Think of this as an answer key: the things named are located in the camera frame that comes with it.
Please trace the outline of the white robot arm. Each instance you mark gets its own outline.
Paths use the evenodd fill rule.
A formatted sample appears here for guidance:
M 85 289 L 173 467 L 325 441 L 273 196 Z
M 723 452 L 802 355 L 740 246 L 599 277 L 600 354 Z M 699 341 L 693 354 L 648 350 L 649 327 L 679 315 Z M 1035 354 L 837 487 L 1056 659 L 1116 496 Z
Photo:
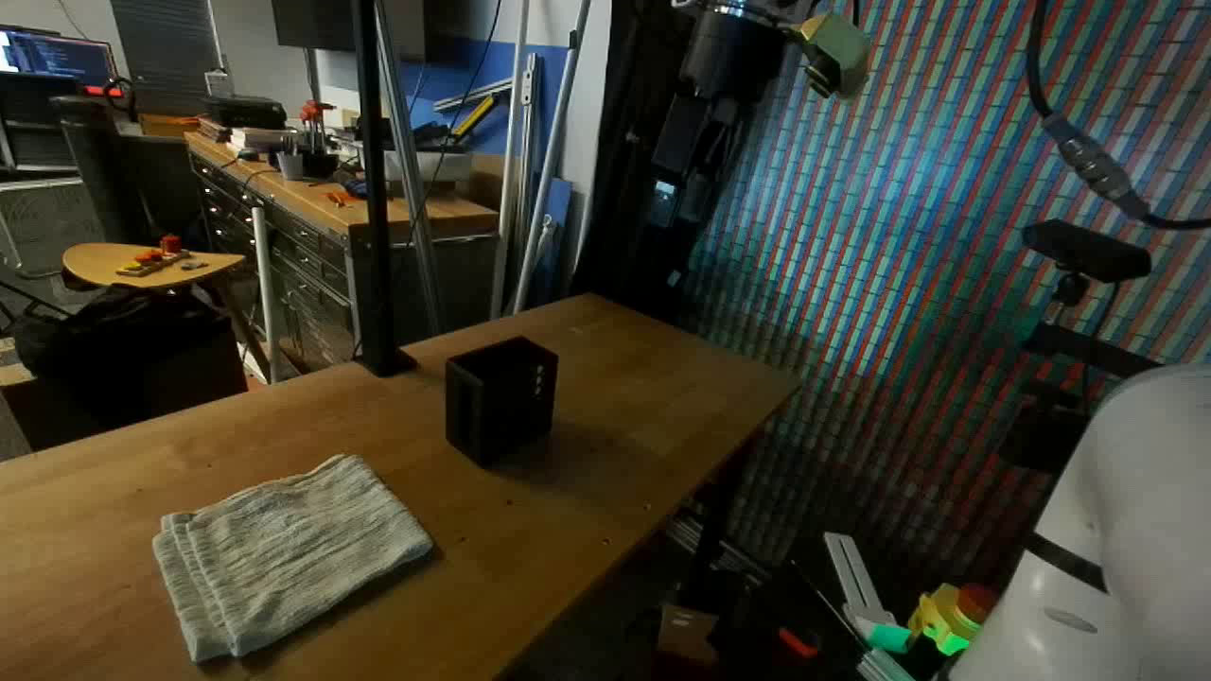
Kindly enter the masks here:
M 951 681 L 1211 681 L 1211 371 L 1121 381 Z

